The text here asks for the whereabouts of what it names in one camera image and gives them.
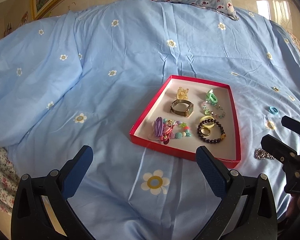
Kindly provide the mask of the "person's right hand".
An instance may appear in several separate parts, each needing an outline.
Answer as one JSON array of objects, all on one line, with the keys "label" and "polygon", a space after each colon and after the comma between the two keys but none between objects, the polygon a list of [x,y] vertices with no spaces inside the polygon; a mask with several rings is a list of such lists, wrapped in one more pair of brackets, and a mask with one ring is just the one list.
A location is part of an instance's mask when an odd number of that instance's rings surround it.
[{"label": "person's right hand", "polygon": [[292,198],[286,211],[286,217],[291,217],[294,213],[298,212],[300,212],[300,195],[292,194]]}]

